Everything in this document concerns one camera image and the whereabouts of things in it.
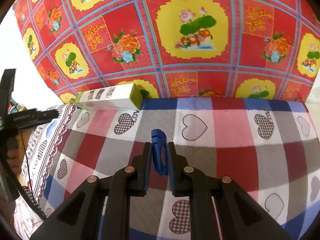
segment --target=product box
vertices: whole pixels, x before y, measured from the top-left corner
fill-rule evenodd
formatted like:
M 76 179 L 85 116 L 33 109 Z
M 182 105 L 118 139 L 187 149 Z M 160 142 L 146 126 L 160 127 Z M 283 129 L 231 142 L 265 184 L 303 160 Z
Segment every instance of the product box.
M 80 108 L 90 110 L 130 109 L 140 110 L 143 96 L 134 83 L 99 88 L 80 92 L 75 104 Z

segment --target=plaid fabric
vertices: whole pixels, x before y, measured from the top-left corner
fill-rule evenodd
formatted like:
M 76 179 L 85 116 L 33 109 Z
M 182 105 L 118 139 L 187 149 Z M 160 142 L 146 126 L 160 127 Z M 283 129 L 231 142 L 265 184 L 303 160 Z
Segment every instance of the plaid fabric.
M 118 128 L 124 122 L 132 125 Z M 307 107 L 235 98 L 146 99 L 140 111 L 77 110 L 51 157 L 46 187 L 39 187 L 40 207 L 50 215 L 88 176 L 111 176 L 129 165 L 157 128 L 189 165 L 232 177 L 293 240 L 320 210 L 320 143 Z M 174 198 L 168 177 L 152 169 L 148 195 L 131 199 L 131 239 L 190 239 L 188 200 Z

